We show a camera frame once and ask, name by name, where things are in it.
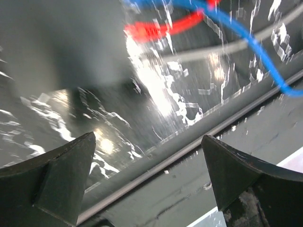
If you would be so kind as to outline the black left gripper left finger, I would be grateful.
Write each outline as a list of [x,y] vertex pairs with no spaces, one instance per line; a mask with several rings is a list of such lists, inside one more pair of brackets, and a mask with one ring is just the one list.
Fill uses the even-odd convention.
[[2,227],[74,227],[96,147],[93,132],[0,170]]

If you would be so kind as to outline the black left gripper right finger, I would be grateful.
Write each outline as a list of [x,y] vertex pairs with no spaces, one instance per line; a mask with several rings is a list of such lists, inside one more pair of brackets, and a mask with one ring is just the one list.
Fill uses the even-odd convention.
[[202,149],[228,227],[301,227],[303,175],[205,135]]

